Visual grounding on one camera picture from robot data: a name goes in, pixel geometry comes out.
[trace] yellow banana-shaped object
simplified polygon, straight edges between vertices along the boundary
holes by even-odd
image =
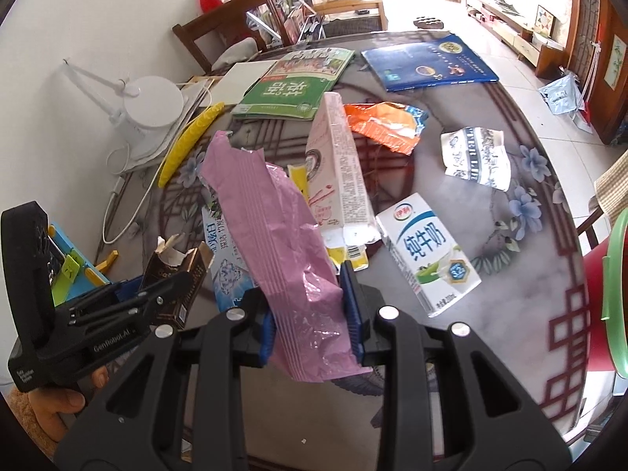
[[[179,168],[181,162],[185,159],[185,156],[190,153],[190,150],[192,150],[196,142],[199,141],[199,138],[216,117],[221,114],[224,107],[224,103],[209,106],[203,113],[188,124],[188,128],[183,131],[175,146],[168,152],[163,168],[161,169],[161,174],[159,174],[158,186],[160,188],[163,188],[168,183],[175,171],[177,171],[177,168]]]

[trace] brown box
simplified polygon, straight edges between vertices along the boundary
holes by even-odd
[[[174,324],[183,329],[207,270],[212,265],[214,253],[204,242],[187,253],[181,253],[174,248],[178,237],[174,235],[168,241],[159,237],[157,249],[148,261],[140,288],[144,289],[175,272],[188,271],[192,275],[190,289],[184,295],[162,305],[153,319],[155,325]]]

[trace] silver screw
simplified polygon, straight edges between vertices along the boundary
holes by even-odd
[[[246,311],[242,308],[231,308],[227,311],[227,318],[229,320],[242,320],[246,315]]]
[[[395,307],[382,307],[379,309],[379,316],[386,320],[395,320],[399,316],[399,310]]]
[[[469,336],[471,333],[471,328],[467,326],[464,322],[456,322],[451,325],[451,333],[456,336]]]
[[[162,324],[155,330],[155,336],[157,336],[157,338],[168,338],[169,336],[172,336],[172,333],[174,332],[175,330],[172,329],[172,326]]]

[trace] white desk lamp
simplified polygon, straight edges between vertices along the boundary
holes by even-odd
[[[109,81],[64,59],[65,73],[93,103],[106,112],[111,124],[129,144],[129,158],[135,161],[155,152],[170,127],[183,111],[185,100],[177,86],[166,78],[146,76],[133,82]],[[114,108],[81,79],[79,74],[98,81],[122,98]]]

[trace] green book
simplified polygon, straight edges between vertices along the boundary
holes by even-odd
[[[323,93],[334,86],[353,53],[339,47],[288,53],[249,90],[232,115],[312,120]]]

